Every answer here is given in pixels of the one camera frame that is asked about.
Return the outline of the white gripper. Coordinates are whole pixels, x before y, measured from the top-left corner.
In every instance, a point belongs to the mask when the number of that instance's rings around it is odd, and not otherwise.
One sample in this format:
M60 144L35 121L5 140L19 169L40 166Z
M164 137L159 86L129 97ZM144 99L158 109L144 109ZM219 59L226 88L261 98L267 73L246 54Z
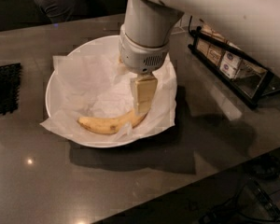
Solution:
M169 51L169 43L159 48L147 48L136 44L126 35L125 26L119 33L119 66L126 66L130 72L141 74L131 79L133 108L137 116L145 115L158 86L158 80L152 73L160 69Z

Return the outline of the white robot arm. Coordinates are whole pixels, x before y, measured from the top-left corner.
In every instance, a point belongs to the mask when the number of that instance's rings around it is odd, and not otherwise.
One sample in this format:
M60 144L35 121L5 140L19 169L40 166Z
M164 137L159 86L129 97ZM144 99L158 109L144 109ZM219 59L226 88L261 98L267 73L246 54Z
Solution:
M184 15L205 21L280 76L280 0L128 0L119 52L136 74L159 69Z

